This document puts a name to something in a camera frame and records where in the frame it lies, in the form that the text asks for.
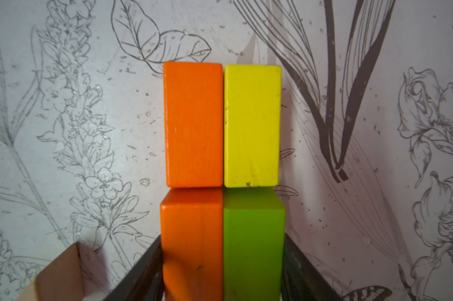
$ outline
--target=line drawing of flower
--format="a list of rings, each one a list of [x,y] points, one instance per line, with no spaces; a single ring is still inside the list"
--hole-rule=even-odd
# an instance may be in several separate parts
[[[91,197],[112,200],[117,193],[123,189],[123,184],[120,179],[113,178],[113,173],[103,167],[98,171],[97,177],[87,177],[85,179],[86,186],[91,188]]]
[[[418,171],[417,188],[432,160],[432,147],[453,155],[453,84],[444,90],[433,70],[416,72],[410,67],[404,74],[398,108],[398,131],[410,139],[410,159]]]
[[[88,59],[87,53],[91,48],[88,43],[92,34],[89,25],[93,19],[90,12],[94,4],[95,0],[47,2],[49,15],[46,17],[45,29],[34,26],[31,31],[35,77],[11,121],[8,120],[6,110],[6,88],[2,85],[4,71],[0,52],[0,141],[9,148],[35,197],[29,199],[0,186],[0,199],[30,206],[46,215],[65,247],[71,244],[71,238],[74,241],[84,240],[84,231],[94,229],[97,235],[91,243],[95,253],[85,254],[81,267],[85,280],[92,281],[107,294],[109,284],[98,280],[93,265],[95,256],[104,243],[110,240],[116,251],[116,258],[111,258],[111,262],[121,262],[125,268],[130,269],[134,258],[128,256],[125,249],[147,249],[154,238],[138,232],[131,225],[144,218],[149,211],[136,209],[139,199],[130,195],[131,182],[125,183],[121,175],[111,171],[114,152],[111,150],[109,137],[104,134],[114,128],[107,124],[106,115],[93,112],[93,106],[102,100],[103,89],[99,85],[92,85],[90,75],[82,70],[82,64]],[[39,99],[43,109],[53,108],[58,115],[52,129],[37,138],[42,142],[54,142],[54,159],[59,164],[58,168],[74,174],[79,179],[76,185],[79,197],[70,201],[74,210],[71,214],[73,231],[68,235],[57,225],[14,146],[14,138]],[[118,236],[124,234],[134,236],[133,246],[119,243]],[[112,274],[111,262],[101,263],[107,266],[106,272],[109,274]],[[21,263],[13,258],[0,260],[0,270],[36,271],[27,262]],[[21,274],[25,275],[24,279],[32,279],[31,273]],[[12,274],[8,275],[11,280],[10,287],[14,279]]]
[[[82,0],[57,0],[66,6],[67,16],[71,19],[80,15],[83,18],[89,17],[89,8]]]
[[[59,112],[66,109],[66,100],[73,97],[71,88],[67,88],[66,75],[58,75],[55,79],[44,79],[41,82],[41,93],[43,93],[42,108],[50,110],[55,108]]]
[[[46,260],[13,256],[0,230],[0,299],[15,301],[34,277],[48,264]]]
[[[15,301],[19,298],[19,280],[10,281],[6,274],[1,274],[0,279],[0,299],[1,301]]]
[[[416,72],[410,67],[404,74],[399,93],[399,134],[410,140],[410,159],[418,171],[415,188],[424,180],[428,166],[435,160],[432,149],[453,156],[453,83],[443,89],[435,71]],[[429,278],[441,266],[445,254],[453,265],[453,176],[443,181],[430,172],[430,187],[412,206],[414,230],[430,248],[429,256],[416,260],[410,270],[413,283],[408,284],[403,269],[399,274],[412,301],[432,299],[425,296]]]

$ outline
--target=dark plant stem drawing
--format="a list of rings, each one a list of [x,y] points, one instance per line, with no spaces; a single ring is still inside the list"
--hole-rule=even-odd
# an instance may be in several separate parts
[[[180,30],[160,33],[134,0],[114,0],[111,25],[121,49],[158,74],[163,73],[164,62],[203,62],[211,52],[200,36]]]
[[[326,102],[330,98],[327,95],[320,97],[313,54],[293,1],[272,0],[269,3],[238,0],[235,5],[255,32],[252,36],[253,44],[256,37],[259,37],[268,46],[268,61],[274,63],[276,57],[287,70],[289,75],[286,78],[287,93],[282,96],[282,101],[285,103],[291,101],[294,118],[302,131],[304,141],[310,150],[316,167],[318,167],[330,191],[328,197],[338,202],[362,234],[363,241],[367,242],[366,247],[372,245],[394,261],[398,261],[400,254],[404,254],[407,262],[412,264],[400,226],[376,179],[374,167],[370,165],[366,154],[356,139],[351,136],[351,132],[345,135],[346,123],[350,123],[354,117],[352,106],[349,109],[352,113],[345,115],[348,105],[348,102],[345,101],[343,103],[345,106],[343,108],[344,117],[341,117],[340,114],[334,112],[335,107],[341,107],[341,104],[330,102],[330,105],[327,105]],[[359,85],[365,88],[370,77],[370,73],[361,73],[357,76],[357,68],[363,65],[364,58],[369,58],[369,63],[375,62],[373,59],[376,60],[380,53],[379,45],[383,41],[393,4],[394,2],[385,1],[357,2],[355,11],[360,14],[360,17],[354,18],[349,39],[352,46],[347,47],[347,52],[351,52],[353,63],[349,63],[348,71],[344,71],[345,83],[343,84],[344,87],[340,89],[341,93],[351,97],[351,103],[359,104],[359,99],[353,97],[352,93],[356,93]],[[328,27],[333,28],[331,3],[326,4],[325,10],[328,15]],[[363,18],[364,14],[374,16],[370,19]],[[367,20],[370,22],[369,29],[366,29],[363,24]],[[330,50],[327,49],[327,53],[329,51],[333,53],[334,50],[332,35],[327,33],[327,41],[329,42],[326,46],[327,48],[330,47]],[[358,82],[354,86],[351,75],[354,78],[363,78],[362,85]],[[327,91],[330,84],[330,88],[333,89],[333,91],[330,90],[330,94],[334,94],[334,76],[331,74],[328,76],[331,79],[331,84],[327,84]],[[329,120],[328,126],[326,119],[322,118],[324,112]],[[333,137],[334,142],[342,144],[347,136],[350,147],[344,148],[343,152],[346,155],[340,154],[343,162],[341,171],[339,171],[336,170],[336,166],[340,159],[336,160],[333,157],[331,152],[333,144],[330,143],[330,139]]]
[[[272,0],[271,8],[261,0],[237,0],[234,3],[256,35],[277,55],[299,89],[318,129],[320,150],[332,177],[337,183],[346,181],[349,177],[343,169],[345,156],[364,92],[380,55],[395,0],[358,0],[356,3],[346,52],[343,85],[340,89],[344,117],[341,121],[343,130],[338,156],[333,139],[337,78],[332,1],[324,1],[328,80],[326,96],[323,99],[320,99],[319,95],[314,57],[293,0]],[[277,18],[269,18],[273,9],[281,12],[285,23]],[[326,106],[325,118],[322,116],[323,105]]]
[[[453,83],[443,89],[433,70],[416,72],[409,68],[404,74],[398,108],[401,118],[398,131],[410,140],[410,160],[418,171],[417,188],[431,161],[440,153],[453,156]],[[439,178],[437,172],[430,172],[430,188],[412,207],[415,232],[430,248],[430,256],[418,258],[410,271],[413,284],[407,284],[399,267],[400,278],[412,301],[433,300],[424,293],[430,275],[441,265],[442,256],[448,254],[453,265],[453,175],[447,175],[443,181]]]

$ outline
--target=drawn butterfly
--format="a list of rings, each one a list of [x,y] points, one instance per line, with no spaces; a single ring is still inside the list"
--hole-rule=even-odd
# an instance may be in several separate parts
[[[366,286],[342,296],[345,301],[383,301],[392,291],[380,285]]]

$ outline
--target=light wooden object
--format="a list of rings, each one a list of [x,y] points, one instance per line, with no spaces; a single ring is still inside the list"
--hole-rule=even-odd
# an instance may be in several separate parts
[[[226,187],[278,185],[281,71],[278,66],[225,68]]]
[[[84,298],[79,245],[74,243],[42,270],[18,301],[80,301]]]

